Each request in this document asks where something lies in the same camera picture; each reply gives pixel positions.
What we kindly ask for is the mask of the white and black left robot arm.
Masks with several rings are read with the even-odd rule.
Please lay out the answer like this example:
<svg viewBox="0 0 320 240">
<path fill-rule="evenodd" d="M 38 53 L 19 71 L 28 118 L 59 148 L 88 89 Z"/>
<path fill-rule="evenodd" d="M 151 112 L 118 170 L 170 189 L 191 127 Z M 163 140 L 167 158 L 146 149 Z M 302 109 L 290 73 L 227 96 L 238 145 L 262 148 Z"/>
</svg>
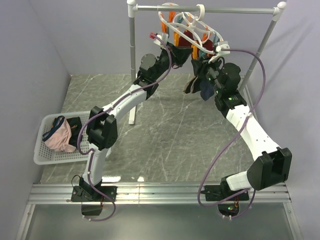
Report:
<svg viewBox="0 0 320 240">
<path fill-rule="evenodd" d="M 79 181 L 79 187 L 89 201 L 96 201 L 101 197 L 102 168 L 107 153 L 117 141 L 118 122 L 132 108 L 151 97 L 171 67 L 181 67 L 192 52 L 191 47 L 179 47 L 169 43 L 159 56 L 145 54 L 141 59 L 137 78 L 130 88 L 108 105 L 91 109 L 85 127 L 90 159 Z"/>
</svg>

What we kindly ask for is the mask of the navy blue underwear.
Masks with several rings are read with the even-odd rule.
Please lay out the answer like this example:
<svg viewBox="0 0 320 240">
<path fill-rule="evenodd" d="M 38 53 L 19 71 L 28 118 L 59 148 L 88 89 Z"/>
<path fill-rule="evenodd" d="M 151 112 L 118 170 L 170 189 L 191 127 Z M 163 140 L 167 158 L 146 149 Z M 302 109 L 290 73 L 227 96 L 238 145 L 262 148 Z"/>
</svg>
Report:
<svg viewBox="0 0 320 240">
<path fill-rule="evenodd" d="M 187 95 L 198 92 L 204 101 L 209 100 L 215 94 L 215 90 L 208 79 L 194 76 L 184 86 L 183 93 Z"/>
</svg>

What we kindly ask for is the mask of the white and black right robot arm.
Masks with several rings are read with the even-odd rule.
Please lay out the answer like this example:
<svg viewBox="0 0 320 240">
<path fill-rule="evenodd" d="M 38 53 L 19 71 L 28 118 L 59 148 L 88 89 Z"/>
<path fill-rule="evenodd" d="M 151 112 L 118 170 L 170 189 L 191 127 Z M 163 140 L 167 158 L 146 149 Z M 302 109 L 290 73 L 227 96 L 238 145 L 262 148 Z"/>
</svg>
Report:
<svg viewBox="0 0 320 240">
<path fill-rule="evenodd" d="M 289 177 L 292 153 L 274 142 L 250 112 L 238 91 L 240 67 L 220 57 L 210 62 L 207 56 L 191 61 L 194 79 L 188 90 L 199 92 L 203 100 L 214 97 L 215 105 L 240 133 L 248 146 L 253 164 L 243 172 L 225 176 L 220 185 L 206 185 L 201 193 L 207 201 L 233 200 L 244 189 L 263 190 L 285 182 Z"/>
</svg>

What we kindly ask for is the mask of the yellow-orange clothespin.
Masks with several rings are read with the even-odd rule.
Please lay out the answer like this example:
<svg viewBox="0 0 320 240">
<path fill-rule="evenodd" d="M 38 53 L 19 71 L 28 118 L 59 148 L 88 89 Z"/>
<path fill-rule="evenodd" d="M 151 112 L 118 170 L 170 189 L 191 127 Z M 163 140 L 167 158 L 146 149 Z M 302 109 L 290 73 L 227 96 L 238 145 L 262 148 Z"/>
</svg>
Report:
<svg viewBox="0 0 320 240">
<path fill-rule="evenodd" d="M 192 59 L 196 60 L 198 59 L 198 48 L 195 45 L 191 45 L 192 48 Z"/>
</svg>

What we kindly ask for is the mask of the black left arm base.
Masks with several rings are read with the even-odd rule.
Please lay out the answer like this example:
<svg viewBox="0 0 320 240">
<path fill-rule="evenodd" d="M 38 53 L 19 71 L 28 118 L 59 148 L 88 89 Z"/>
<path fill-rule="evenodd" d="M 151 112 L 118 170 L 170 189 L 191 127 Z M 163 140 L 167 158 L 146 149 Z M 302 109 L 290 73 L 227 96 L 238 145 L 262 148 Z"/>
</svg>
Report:
<svg viewBox="0 0 320 240">
<path fill-rule="evenodd" d="M 81 213 L 84 216 L 99 216 L 103 210 L 103 203 L 111 203 L 116 200 L 116 186 L 96 186 L 103 194 L 96 192 L 89 184 L 73 187 L 71 199 L 72 203 L 81 203 Z"/>
</svg>

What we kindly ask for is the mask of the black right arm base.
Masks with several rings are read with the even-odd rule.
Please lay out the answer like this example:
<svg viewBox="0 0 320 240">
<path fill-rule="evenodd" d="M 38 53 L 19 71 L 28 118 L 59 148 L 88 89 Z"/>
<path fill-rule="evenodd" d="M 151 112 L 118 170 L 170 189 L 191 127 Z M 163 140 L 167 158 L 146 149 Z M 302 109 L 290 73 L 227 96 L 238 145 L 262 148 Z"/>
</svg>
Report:
<svg viewBox="0 0 320 240">
<path fill-rule="evenodd" d="M 218 213 L 222 217 L 236 217 L 240 213 L 240 202 L 249 200 L 249 193 L 241 190 L 230 190 L 228 185 L 205 185 L 200 192 L 206 202 L 217 202 Z"/>
</svg>

